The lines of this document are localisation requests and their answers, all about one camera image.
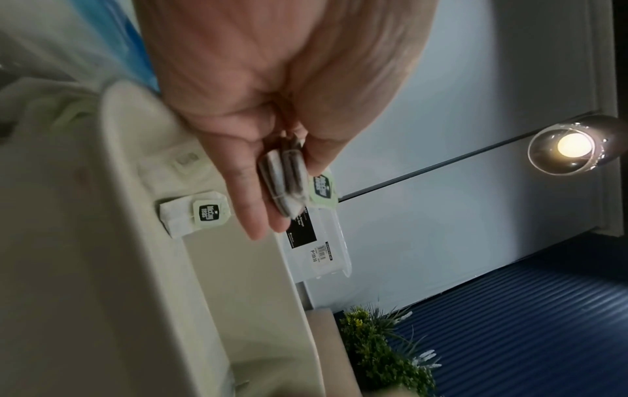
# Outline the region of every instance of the light bulb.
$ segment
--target light bulb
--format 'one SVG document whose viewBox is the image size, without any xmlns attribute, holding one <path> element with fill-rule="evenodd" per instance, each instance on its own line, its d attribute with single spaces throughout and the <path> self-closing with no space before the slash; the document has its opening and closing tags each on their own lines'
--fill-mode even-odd
<svg viewBox="0 0 628 397">
<path fill-rule="evenodd" d="M 565 157 L 577 158 L 589 154 L 593 144 L 583 133 L 570 133 L 558 141 L 558 152 Z"/>
</svg>

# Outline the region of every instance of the lamp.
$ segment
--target lamp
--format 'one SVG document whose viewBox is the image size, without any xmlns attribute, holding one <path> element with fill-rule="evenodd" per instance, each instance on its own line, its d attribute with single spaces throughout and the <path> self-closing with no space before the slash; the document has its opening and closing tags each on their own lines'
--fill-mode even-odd
<svg viewBox="0 0 628 397">
<path fill-rule="evenodd" d="M 628 150 L 628 123 L 605 115 L 584 116 L 537 133 L 528 158 L 550 175 L 574 175 L 610 162 Z"/>
</svg>

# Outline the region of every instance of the cabinet door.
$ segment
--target cabinet door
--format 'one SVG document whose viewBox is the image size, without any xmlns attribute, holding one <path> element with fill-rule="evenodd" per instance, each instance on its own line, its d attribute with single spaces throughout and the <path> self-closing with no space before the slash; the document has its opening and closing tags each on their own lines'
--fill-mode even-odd
<svg viewBox="0 0 628 397">
<path fill-rule="evenodd" d="M 353 274 L 306 281 L 315 307 L 403 307 L 599 223 L 597 170 L 551 177 L 529 139 L 340 203 Z"/>
<path fill-rule="evenodd" d="M 341 196 L 594 109 L 586 0 L 440 0 L 416 72 L 334 162 Z"/>
</svg>

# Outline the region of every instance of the transparent plastic wrapper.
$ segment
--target transparent plastic wrapper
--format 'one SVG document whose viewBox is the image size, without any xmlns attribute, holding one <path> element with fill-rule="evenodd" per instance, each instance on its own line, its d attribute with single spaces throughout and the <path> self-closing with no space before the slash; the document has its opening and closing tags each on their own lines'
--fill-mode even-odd
<svg viewBox="0 0 628 397">
<path fill-rule="evenodd" d="M 158 89 L 129 0 L 3 1 L 0 69 L 93 91 L 123 78 Z"/>
</svg>

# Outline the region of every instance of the human hand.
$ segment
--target human hand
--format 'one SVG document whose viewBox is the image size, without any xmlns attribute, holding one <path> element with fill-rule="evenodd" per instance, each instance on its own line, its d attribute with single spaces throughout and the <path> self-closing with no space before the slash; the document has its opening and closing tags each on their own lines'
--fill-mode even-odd
<svg viewBox="0 0 628 397">
<path fill-rule="evenodd" d="M 257 159 L 282 131 L 318 175 L 388 105 L 428 37 L 437 0 L 135 0 L 164 101 L 224 177 L 251 239 L 283 218 Z"/>
</svg>

